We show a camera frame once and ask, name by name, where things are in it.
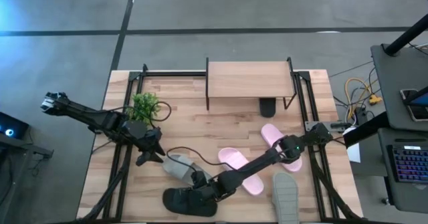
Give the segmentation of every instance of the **green plant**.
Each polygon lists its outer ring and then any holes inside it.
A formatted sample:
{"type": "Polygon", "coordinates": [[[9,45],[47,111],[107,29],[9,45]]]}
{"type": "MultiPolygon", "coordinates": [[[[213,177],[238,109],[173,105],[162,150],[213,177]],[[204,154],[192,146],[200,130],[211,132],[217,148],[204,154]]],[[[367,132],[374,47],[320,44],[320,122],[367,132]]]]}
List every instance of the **green plant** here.
{"type": "Polygon", "coordinates": [[[132,99],[134,100],[134,107],[126,109],[126,114],[130,120],[140,120],[150,125],[148,117],[153,119],[155,116],[158,116],[157,113],[160,110],[160,107],[156,105],[159,101],[156,94],[135,94],[132,99]]]}

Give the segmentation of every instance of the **speaker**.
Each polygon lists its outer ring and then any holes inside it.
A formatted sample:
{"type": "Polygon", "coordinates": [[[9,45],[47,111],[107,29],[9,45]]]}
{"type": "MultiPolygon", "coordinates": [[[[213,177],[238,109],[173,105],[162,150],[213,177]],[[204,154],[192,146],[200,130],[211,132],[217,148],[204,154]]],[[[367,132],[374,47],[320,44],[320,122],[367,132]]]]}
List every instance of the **speaker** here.
{"type": "Polygon", "coordinates": [[[12,116],[0,112],[0,133],[12,138],[22,139],[28,124],[12,116]]]}

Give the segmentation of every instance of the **gray slipper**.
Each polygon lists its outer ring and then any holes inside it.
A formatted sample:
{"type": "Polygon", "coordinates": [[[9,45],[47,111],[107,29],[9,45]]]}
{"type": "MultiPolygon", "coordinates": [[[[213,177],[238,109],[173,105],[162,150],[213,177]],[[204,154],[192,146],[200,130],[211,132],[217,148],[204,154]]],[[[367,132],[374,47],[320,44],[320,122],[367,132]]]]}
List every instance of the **gray slipper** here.
{"type": "MultiPolygon", "coordinates": [[[[195,168],[197,171],[203,171],[205,178],[207,178],[207,181],[211,178],[211,176],[206,171],[204,171],[197,164],[193,163],[193,160],[187,158],[187,156],[183,154],[172,154],[171,158],[177,161],[183,162],[185,164],[188,164],[189,166],[192,166],[193,168],[195,168]]],[[[163,166],[163,169],[173,177],[176,177],[179,180],[182,180],[189,185],[193,185],[193,181],[191,177],[193,173],[193,169],[183,164],[180,164],[178,162],[175,162],[170,158],[166,158],[162,166],[163,166]]]]}
{"type": "Polygon", "coordinates": [[[287,173],[276,173],[272,179],[272,202],[276,208],[278,224],[299,223],[298,188],[296,181],[287,173]]]}

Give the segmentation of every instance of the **rgb keyboard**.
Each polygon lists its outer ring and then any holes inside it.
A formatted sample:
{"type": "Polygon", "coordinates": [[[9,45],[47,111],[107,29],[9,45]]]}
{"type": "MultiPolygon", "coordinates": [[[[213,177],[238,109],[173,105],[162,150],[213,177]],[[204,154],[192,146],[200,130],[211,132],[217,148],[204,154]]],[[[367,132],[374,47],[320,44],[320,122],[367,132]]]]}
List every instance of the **rgb keyboard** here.
{"type": "Polygon", "coordinates": [[[428,184],[428,150],[408,150],[392,147],[393,166],[397,181],[428,184]]]}

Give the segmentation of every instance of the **concrete floor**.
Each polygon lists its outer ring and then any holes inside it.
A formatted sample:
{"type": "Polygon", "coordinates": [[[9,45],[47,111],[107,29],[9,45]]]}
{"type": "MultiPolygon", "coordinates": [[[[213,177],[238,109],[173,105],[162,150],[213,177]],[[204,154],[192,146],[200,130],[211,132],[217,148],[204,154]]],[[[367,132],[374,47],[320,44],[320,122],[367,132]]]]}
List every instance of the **concrete floor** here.
{"type": "MultiPolygon", "coordinates": [[[[128,0],[0,0],[0,31],[119,30],[128,0]]],[[[427,0],[134,0],[129,29],[213,27],[406,27],[426,14],[427,0]]],[[[296,69],[335,74],[371,60],[370,46],[399,32],[127,36],[119,70],[203,69],[212,60],[262,61],[292,57],[296,69]]],[[[413,43],[426,43],[423,33],[413,43]]],[[[27,175],[14,223],[54,223],[76,216],[94,135],[39,106],[48,91],[100,108],[117,35],[0,37],[0,111],[32,126],[34,141],[55,149],[38,176],[27,175]]],[[[344,82],[365,79],[372,64],[330,79],[345,100],[344,82]]],[[[370,109],[379,114],[382,104],[370,109]]],[[[342,118],[344,109],[338,107],[342,118]]],[[[428,215],[385,207],[383,180],[355,176],[364,216],[424,223],[428,215]]]]}

